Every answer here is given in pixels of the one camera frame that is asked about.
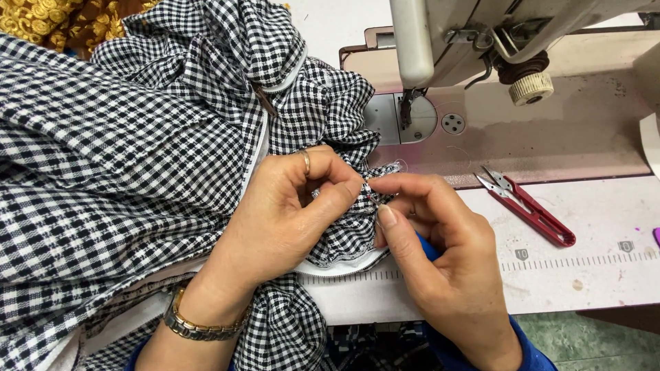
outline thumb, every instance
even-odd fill
[[[335,220],[339,219],[355,202],[362,190],[361,179],[347,180],[323,187],[318,196],[298,216],[310,230],[320,235]]]
[[[382,203],[378,207],[378,222],[383,235],[404,276],[424,275],[436,267],[428,260],[413,226],[398,210]]]

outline blue seam ripper handle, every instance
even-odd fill
[[[419,238],[419,242],[422,244],[422,250],[424,250],[424,253],[426,254],[426,257],[430,261],[434,261],[435,259],[442,256],[442,254],[439,253],[436,250],[436,248],[434,248],[431,244],[429,244],[428,241],[426,241],[424,239],[424,237],[422,237],[421,234],[419,234],[417,231],[415,231],[415,234],[417,235],[417,238]]]

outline sewing machine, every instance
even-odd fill
[[[375,87],[364,115],[382,140],[370,164],[440,174],[490,221],[511,313],[660,302],[649,285],[660,279],[660,148],[642,146],[658,136],[660,31],[639,19],[626,32],[583,29],[660,3],[289,3],[310,55]],[[557,248],[495,202],[473,175],[481,164],[528,184],[577,243]],[[300,282],[329,325],[420,318],[392,259]]]

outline green tile floor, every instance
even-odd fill
[[[575,312],[515,316],[560,371],[660,371],[660,335]]]

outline zipper pull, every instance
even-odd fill
[[[272,118],[277,118],[277,111],[275,110],[275,107],[273,107],[270,98],[268,98],[268,94],[266,94],[261,88],[261,85],[255,83],[254,81],[250,81],[250,85],[252,85],[252,89],[254,89],[254,93],[259,99],[261,107],[263,107],[266,112],[268,112],[269,116]]]

